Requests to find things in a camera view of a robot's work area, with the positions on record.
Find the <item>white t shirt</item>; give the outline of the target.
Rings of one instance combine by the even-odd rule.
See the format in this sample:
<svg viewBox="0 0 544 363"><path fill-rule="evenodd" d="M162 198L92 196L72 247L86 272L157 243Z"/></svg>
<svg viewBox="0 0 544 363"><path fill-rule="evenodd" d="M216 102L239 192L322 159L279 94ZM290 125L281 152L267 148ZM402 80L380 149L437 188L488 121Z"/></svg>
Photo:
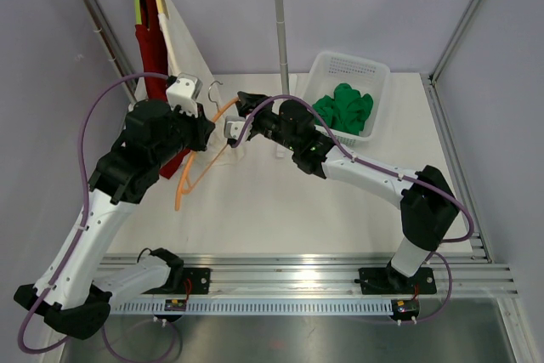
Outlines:
<svg viewBox="0 0 544 363"><path fill-rule="evenodd" d="M175 76L186 73L201 80L202 89L197 101L203 105L206 117L210 119L225 106L225 102L219 94L219 84L173 1L165 1L168 17L158 13L158 19L167 47L169 71ZM225 119L226 116L221 116L217 120L215 130L209 139L207 151L197 154L195 161L199 164L205 165L211 160L215 160L217 166L234 165L244 156L244 150L233 150L226 144Z"/></svg>

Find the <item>green t shirt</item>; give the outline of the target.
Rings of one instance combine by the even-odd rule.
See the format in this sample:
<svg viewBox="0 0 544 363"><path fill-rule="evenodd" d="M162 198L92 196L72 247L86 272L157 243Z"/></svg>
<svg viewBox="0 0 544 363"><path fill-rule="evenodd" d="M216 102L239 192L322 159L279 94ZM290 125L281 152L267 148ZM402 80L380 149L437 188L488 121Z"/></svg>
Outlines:
<svg viewBox="0 0 544 363"><path fill-rule="evenodd" d="M365 129L373 106L374 99L369 94L362 94L346 82L338 84L332 96L325 95L313 104L330 129L353 135Z"/></svg>

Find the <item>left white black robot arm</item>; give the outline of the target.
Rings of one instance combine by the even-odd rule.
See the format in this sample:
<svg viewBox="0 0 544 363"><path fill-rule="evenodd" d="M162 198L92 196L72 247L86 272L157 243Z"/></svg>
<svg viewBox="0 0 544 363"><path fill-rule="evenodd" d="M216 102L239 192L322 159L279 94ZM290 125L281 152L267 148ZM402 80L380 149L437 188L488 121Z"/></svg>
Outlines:
<svg viewBox="0 0 544 363"><path fill-rule="evenodd" d="M164 248L103 279L95 273L117 231L179 152L202 151L215 125L201 104L184 113L158 99L138 102L125 128L102 156L85 184L86 195L63 246L42 277L20 286L14 301L68 337L85 340L105 323L115 307L144 293L184 290L184 262Z"/></svg>

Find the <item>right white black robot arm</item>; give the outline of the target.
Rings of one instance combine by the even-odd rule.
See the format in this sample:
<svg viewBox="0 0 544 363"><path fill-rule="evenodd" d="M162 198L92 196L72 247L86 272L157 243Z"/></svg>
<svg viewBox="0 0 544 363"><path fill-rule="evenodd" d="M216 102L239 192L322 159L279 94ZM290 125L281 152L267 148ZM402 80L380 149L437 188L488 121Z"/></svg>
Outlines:
<svg viewBox="0 0 544 363"><path fill-rule="evenodd" d="M238 115L224 126L231 147L261 135L288 149L304 173L370 192L399 210L403 239L369 288L385 294L409 293L417 287L422 264L438 249L460 212L442 172L432 166L407 170L357 156L330 129L317 130L321 117L298 97L244 92L237 96Z"/></svg>

